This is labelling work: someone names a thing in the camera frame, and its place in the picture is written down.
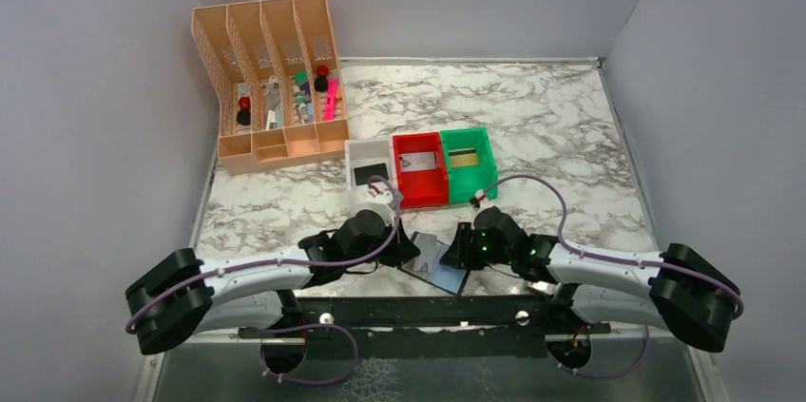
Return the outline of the green plastic bin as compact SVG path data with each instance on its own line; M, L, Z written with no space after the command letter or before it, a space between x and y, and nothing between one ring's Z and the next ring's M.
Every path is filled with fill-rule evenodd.
M498 180L497 163L484 127L440 132L449 181L450 204L467 202Z

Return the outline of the black leather card holder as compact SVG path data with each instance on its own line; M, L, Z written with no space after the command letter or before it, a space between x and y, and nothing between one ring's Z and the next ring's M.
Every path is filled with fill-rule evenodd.
M400 270L448 294L460 296L469 272L440 262L448 252L449 245L439 240L436 235L419 232L413 232L411 241L420 254L404 263Z

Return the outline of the silver card tin box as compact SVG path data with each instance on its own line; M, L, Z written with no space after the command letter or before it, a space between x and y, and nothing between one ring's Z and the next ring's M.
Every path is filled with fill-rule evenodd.
M558 286L556 284L547 283L543 281L527 282L525 284L525 289L536 296L552 297L558 291Z

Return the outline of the red plastic bin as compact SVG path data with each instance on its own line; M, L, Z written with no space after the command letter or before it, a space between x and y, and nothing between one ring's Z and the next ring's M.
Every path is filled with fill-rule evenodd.
M404 209L443 206L449 203L449 181L443 146L438 132L421 132L392 136L396 157L397 187L403 196ZM433 170L402 173L398 155L409 152L435 153Z

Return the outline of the white plastic bin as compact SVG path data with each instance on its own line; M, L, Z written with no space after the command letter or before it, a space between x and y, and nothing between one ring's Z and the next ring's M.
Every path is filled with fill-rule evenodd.
M346 200L351 213L359 212L373 197L367 186L370 177L383 177L397 187L395 163L391 136L345 142Z

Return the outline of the silver patterned credit card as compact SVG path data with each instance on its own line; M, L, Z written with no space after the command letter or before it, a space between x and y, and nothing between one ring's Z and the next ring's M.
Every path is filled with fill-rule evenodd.
M398 155L398 164L402 173L433 170L437 167L435 153L409 152Z

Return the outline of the peach plastic desk organizer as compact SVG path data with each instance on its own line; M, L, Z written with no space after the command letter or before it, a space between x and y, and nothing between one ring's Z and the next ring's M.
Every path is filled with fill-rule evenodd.
M344 82L328 0L255 0L195 8L191 30L220 105L217 154L231 175L342 159L350 137ZM339 81L336 118L324 120L327 92L314 90L315 70ZM315 121L300 124L291 84L305 71ZM261 85L279 82L282 127L264 129ZM251 124L236 122L238 100L251 98Z

